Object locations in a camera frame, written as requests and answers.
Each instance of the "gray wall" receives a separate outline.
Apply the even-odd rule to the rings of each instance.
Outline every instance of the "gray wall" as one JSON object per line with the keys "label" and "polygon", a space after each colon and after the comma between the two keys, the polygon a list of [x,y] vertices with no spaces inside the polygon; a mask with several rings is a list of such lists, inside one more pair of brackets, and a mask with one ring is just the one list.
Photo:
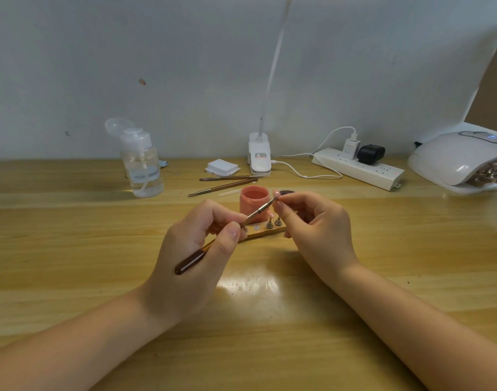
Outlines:
{"label": "gray wall", "polygon": [[[162,158],[246,154],[283,6],[0,0],[0,158],[118,157],[113,116],[151,132]],[[409,152],[462,120],[496,46],[497,0],[294,0],[272,152],[313,150],[348,124]]]}

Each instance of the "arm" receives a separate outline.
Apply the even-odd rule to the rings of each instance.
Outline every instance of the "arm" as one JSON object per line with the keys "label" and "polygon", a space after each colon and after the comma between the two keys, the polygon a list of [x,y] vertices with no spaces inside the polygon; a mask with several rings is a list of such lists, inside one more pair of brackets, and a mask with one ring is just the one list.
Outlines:
{"label": "arm", "polygon": [[[0,389],[82,391],[212,295],[240,238],[245,216],[212,201],[167,232],[153,274],[137,289],[0,349]],[[203,260],[181,276],[177,263],[218,234]]]}
{"label": "arm", "polygon": [[497,390],[497,344],[362,266],[340,205],[291,193],[275,210],[319,277],[429,389]]}

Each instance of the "wooden brush handle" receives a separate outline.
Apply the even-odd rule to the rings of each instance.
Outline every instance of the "wooden brush handle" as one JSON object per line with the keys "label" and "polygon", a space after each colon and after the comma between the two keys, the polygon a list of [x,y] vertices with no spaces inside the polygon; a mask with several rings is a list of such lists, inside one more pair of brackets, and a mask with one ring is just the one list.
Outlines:
{"label": "wooden brush handle", "polygon": [[189,255],[186,259],[184,259],[178,265],[176,265],[176,267],[174,268],[174,273],[179,276],[185,273],[190,268],[192,268],[196,263],[200,262],[207,253],[207,251],[209,250],[209,248],[211,248],[211,245],[213,244],[214,240],[211,241],[210,243],[207,243],[202,248],[200,248],[193,254]]}

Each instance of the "clear bottle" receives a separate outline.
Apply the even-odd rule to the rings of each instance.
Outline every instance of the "clear bottle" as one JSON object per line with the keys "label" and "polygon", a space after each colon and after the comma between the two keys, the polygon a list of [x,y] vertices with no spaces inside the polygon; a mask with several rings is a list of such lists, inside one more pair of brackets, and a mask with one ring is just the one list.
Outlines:
{"label": "clear bottle", "polygon": [[160,175],[158,153],[149,133],[123,118],[108,119],[106,130],[122,141],[122,160],[133,194],[136,197],[153,197],[161,193],[164,182]]}

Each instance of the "white power strip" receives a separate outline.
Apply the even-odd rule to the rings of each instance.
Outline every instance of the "white power strip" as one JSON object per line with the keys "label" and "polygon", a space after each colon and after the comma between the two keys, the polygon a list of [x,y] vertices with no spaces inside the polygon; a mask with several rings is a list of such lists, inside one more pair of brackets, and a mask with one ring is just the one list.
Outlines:
{"label": "white power strip", "polygon": [[392,188],[400,188],[399,181],[404,170],[383,163],[366,165],[360,163],[357,159],[346,159],[342,155],[343,152],[340,150],[326,148],[314,154],[312,163],[323,167],[326,165],[348,177],[375,185],[387,191]]}

